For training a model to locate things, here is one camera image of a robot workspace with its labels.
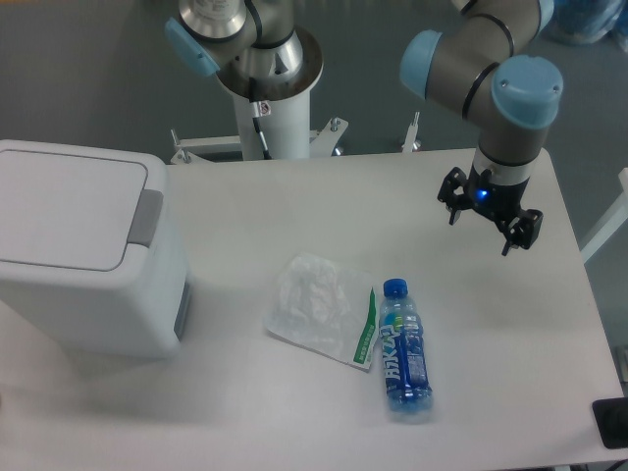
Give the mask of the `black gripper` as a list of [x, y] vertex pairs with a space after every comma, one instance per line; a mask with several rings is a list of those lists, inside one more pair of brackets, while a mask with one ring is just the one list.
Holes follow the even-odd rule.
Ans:
[[506, 256], [511, 249], [528, 250], [540, 233], [543, 212], [526, 210], [521, 204], [530, 177], [526, 166], [474, 163], [468, 179], [454, 167], [445, 176], [437, 199], [445, 205], [451, 226], [468, 209], [495, 223], [504, 235], [501, 255]]

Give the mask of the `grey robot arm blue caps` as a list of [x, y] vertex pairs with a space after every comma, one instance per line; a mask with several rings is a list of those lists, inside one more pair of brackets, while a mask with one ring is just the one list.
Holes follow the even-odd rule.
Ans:
[[[480, 131], [472, 167], [451, 170], [438, 193], [452, 221], [471, 210], [493, 222], [506, 249], [531, 247], [543, 213], [521, 199], [558, 109], [559, 69], [525, 54], [553, 14], [550, 1], [460, 1], [453, 35], [418, 33], [399, 65], [403, 85]], [[316, 39], [290, 1], [182, 1], [165, 24], [172, 49], [232, 95], [247, 160], [312, 155], [309, 94], [323, 71]]]

